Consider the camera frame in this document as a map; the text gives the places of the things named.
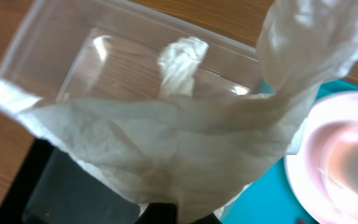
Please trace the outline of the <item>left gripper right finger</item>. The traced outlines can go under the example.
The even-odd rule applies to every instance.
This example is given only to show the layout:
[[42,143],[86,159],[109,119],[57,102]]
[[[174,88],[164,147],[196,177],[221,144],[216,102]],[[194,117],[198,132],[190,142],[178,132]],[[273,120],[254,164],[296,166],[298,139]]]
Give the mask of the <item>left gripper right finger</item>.
[[215,214],[211,213],[210,215],[195,221],[194,224],[222,224],[222,222]]

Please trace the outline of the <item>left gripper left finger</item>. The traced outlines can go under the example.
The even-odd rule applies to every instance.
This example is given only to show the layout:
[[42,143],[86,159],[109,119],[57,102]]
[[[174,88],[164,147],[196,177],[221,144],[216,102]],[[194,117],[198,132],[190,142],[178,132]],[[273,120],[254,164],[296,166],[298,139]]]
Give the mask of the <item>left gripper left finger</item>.
[[176,224],[177,208],[173,203],[151,203],[135,224]]

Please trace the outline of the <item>white napkin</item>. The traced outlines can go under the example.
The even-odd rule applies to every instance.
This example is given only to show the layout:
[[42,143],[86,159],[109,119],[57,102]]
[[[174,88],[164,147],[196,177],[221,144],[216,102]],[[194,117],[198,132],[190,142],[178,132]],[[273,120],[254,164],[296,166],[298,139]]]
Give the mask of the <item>white napkin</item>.
[[0,77],[0,111],[136,204],[173,203],[191,223],[223,208],[296,153],[323,83],[358,61],[358,1],[275,1],[253,49],[262,84],[222,102],[194,95],[208,44],[182,37],[158,56],[149,100],[52,101]]

